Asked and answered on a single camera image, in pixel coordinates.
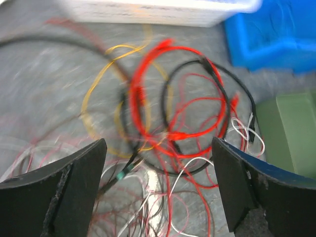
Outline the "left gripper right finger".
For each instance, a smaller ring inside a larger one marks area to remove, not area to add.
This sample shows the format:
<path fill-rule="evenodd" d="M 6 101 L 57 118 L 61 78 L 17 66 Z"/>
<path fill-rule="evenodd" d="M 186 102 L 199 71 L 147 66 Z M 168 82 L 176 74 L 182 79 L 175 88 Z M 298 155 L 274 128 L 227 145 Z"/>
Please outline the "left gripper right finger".
<path fill-rule="evenodd" d="M 255 158 L 220 138 L 212 158 L 230 232 L 262 208 L 275 237 L 316 235 L 316 181 Z"/>

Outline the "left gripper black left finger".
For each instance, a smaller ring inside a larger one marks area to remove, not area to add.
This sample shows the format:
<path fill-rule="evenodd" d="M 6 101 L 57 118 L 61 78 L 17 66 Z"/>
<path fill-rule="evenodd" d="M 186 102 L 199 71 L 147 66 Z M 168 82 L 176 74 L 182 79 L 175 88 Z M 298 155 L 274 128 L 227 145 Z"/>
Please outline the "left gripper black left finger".
<path fill-rule="evenodd" d="M 0 184 L 2 237 L 85 237 L 107 153 L 99 139 Z"/>

